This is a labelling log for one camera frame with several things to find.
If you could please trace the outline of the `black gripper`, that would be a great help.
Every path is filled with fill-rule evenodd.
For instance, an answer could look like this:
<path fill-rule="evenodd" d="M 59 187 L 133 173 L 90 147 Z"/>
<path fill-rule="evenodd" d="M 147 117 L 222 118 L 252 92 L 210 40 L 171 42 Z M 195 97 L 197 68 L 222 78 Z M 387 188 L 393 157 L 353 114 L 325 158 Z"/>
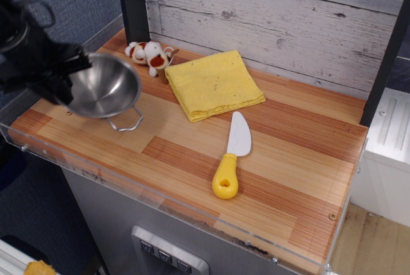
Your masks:
<path fill-rule="evenodd" d="M 73 95 L 69 76 L 92 66 L 80 45 L 48 38 L 24 41 L 2 55 L 10 64 L 8 69 L 1 69 L 2 92 L 30 88 L 53 104 L 70 104 Z"/>

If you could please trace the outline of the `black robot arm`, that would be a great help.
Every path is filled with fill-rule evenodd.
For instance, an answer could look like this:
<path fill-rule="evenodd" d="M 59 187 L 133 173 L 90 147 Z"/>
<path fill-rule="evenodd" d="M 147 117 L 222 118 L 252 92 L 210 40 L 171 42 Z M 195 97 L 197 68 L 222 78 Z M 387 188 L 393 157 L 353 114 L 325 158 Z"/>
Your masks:
<path fill-rule="evenodd" d="M 40 3 L 50 23 L 41 25 L 26 8 Z M 1 71 L 1 92 L 29 88 L 53 104 L 70 104 L 69 75 L 92 66 L 79 44 L 55 42 L 45 29 L 55 23 L 51 7 L 40 0 L 1 0 L 1 55 L 11 65 Z"/>

